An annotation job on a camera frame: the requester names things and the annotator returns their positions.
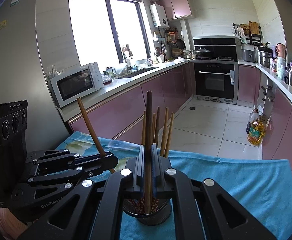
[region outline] sink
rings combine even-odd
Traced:
[[[158,67],[142,68],[142,69],[136,70],[136,71],[134,71],[134,72],[132,72],[132,73],[128,73],[128,74],[122,75],[122,76],[120,76],[120,77],[115,77],[114,79],[134,77],[134,76],[137,76],[137,75],[139,75],[139,74],[145,73],[145,72],[147,72],[147,71],[153,70],[153,69],[155,69],[155,68],[158,68]]]

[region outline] cutting board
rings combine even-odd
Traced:
[[[249,22],[250,33],[260,35],[259,25],[256,22]]]

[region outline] blue tablecloth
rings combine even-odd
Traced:
[[[125,167],[128,158],[139,154],[139,145],[100,138],[105,151],[118,157],[115,170]],[[90,135],[73,133],[57,149],[93,155],[97,149]],[[267,227],[278,240],[287,240],[292,233],[292,172],[288,160],[234,160],[198,153],[169,151],[173,168],[191,179],[212,178]],[[107,179],[109,171],[93,177]],[[173,214],[159,226],[145,226],[123,213],[120,239],[175,239]]]

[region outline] white countertop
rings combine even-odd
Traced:
[[[158,75],[160,73],[163,73],[167,70],[173,69],[175,67],[178,67],[180,65],[183,65],[185,63],[189,62],[184,61],[181,63],[174,63],[174,62],[167,62],[167,63],[157,63],[155,65],[151,65],[150,67],[157,67],[153,70],[149,70],[145,73],[139,74],[137,76],[131,77],[131,78],[119,78],[114,79],[110,84],[107,84],[104,86],[104,88],[101,88],[100,90],[91,93],[90,95],[84,96],[82,98],[83,104],[85,109],[99,103],[100,101],[128,88],[135,84],[138,84],[152,76]],[[75,115],[80,113],[80,109],[78,106],[77,101],[74,101],[70,103],[67,106],[64,106],[62,109],[58,108],[62,118],[64,121],[67,121],[74,117]]]
[[[276,85],[278,88],[281,89],[281,91],[287,96],[287,98],[292,103],[292,86],[287,85],[284,81],[282,81],[277,75],[273,74],[273,72],[266,67],[263,67],[262,65],[258,63],[253,62],[245,62],[242,60],[238,61],[239,65],[248,65],[248,66],[255,66],[256,68],[260,69],[265,75],[267,75]]]

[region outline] floor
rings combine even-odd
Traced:
[[[174,119],[170,150],[259,160],[259,148],[247,140],[251,112],[245,106],[192,99]]]

